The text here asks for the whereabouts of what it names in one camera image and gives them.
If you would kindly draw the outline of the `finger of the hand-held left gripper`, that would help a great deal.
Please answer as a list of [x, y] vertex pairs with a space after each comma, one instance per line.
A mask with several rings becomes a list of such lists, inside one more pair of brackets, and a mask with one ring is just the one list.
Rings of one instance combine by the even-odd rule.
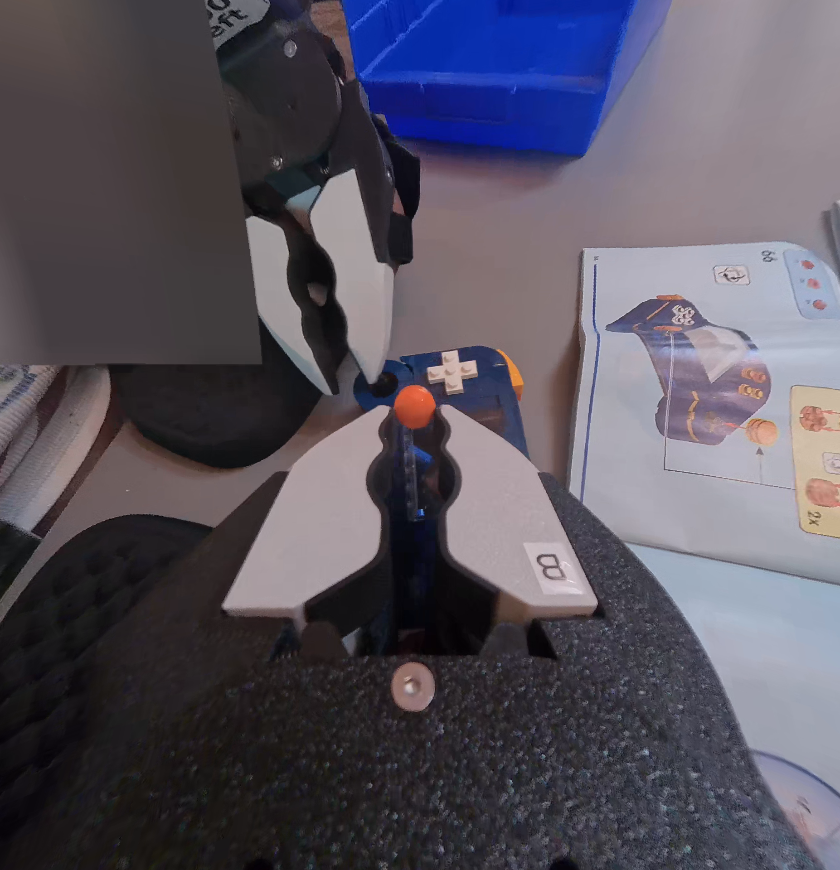
[[287, 277], [290, 250], [283, 229], [262, 217], [247, 217], [252, 278], [258, 313], [272, 338], [321, 393], [337, 393], [337, 376], [320, 367], [303, 329], [303, 313]]
[[330, 299], [345, 322], [345, 344], [369, 382], [381, 374], [388, 352], [393, 268], [378, 260], [356, 169], [331, 178], [309, 212], [313, 235], [300, 225], [287, 235], [286, 348], [318, 389], [336, 389], [338, 364], [326, 337], [320, 306], [310, 297], [311, 242], [333, 273]]

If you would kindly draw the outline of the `black mesh pad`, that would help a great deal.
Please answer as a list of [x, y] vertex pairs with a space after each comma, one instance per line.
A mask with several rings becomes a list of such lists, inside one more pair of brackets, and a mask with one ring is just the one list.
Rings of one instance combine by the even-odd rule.
[[0, 861], [85, 730], [94, 649], [213, 528], [126, 515], [88, 527], [31, 578], [0, 623]]

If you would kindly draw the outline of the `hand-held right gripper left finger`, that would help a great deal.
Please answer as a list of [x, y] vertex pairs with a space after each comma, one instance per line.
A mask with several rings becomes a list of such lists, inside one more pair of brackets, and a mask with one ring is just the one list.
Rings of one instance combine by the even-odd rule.
[[299, 634], [326, 623], [348, 653], [386, 649], [394, 429], [392, 409], [374, 408], [295, 462], [222, 601], [227, 615], [286, 619]]

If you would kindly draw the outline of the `blue plastic bin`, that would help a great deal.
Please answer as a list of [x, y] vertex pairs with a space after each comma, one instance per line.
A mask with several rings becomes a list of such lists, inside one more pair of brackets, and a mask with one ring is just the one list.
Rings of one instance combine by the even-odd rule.
[[670, 1], [343, 1], [354, 69], [410, 139], [583, 156]]

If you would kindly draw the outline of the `blue toy brick model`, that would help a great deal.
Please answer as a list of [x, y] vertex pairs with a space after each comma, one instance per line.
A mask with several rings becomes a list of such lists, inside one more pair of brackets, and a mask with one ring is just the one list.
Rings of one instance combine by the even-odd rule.
[[[422, 386], [436, 406], [450, 405], [511, 443], [527, 444], [505, 355], [483, 345], [402, 356], [384, 363], [371, 384], [362, 373], [353, 394], [364, 411], [393, 407], [398, 393]], [[477, 654], [495, 622], [498, 593], [466, 573], [442, 549], [440, 516], [456, 472], [441, 462], [442, 430], [431, 422], [410, 430], [393, 424], [395, 447], [387, 496], [392, 546], [393, 651]]]

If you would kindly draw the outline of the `dark rounded object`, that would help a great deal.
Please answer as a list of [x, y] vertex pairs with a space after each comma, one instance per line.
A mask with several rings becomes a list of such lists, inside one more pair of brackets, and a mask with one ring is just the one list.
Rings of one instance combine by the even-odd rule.
[[216, 469], [256, 464], [303, 426], [322, 393], [293, 364], [112, 365], [121, 410], [140, 435]]

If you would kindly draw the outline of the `white printed shirt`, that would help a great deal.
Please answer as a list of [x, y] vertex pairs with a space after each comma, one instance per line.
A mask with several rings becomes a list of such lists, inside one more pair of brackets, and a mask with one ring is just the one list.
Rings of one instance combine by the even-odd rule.
[[0, 365], [0, 521], [33, 533], [69, 498], [108, 429], [109, 369]]

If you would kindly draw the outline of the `clear plastic bowl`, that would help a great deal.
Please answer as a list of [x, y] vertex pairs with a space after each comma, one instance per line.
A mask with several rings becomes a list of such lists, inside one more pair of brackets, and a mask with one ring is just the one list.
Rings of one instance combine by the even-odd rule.
[[825, 869], [840, 869], [840, 793], [805, 767], [752, 751], [788, 821]]

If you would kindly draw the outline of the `toy instruction booklet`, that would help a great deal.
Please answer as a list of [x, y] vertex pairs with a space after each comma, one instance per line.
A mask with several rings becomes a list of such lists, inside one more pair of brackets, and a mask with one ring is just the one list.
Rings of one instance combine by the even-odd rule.
[[569, 487], [756, 749], [840, 790], [840, 281], [785, 241], [588, 248]]

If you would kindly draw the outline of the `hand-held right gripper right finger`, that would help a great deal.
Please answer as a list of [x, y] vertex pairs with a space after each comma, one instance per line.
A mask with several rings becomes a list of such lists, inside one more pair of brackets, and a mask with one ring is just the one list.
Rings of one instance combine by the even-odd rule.
[[534, 463], [453, 406], [441, 433], [428, 650], [530, 654], [541, 621], [593, 616], [594, 592]]

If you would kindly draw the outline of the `orange round toy pin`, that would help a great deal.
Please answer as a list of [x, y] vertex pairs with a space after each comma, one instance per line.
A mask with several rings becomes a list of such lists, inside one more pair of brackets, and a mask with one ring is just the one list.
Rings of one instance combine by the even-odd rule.
[[402, 387], [393, 401], [393, 415], [405, 430], [416, 432], [432, 425], [436, 417], [436, 399], [424, 386]]

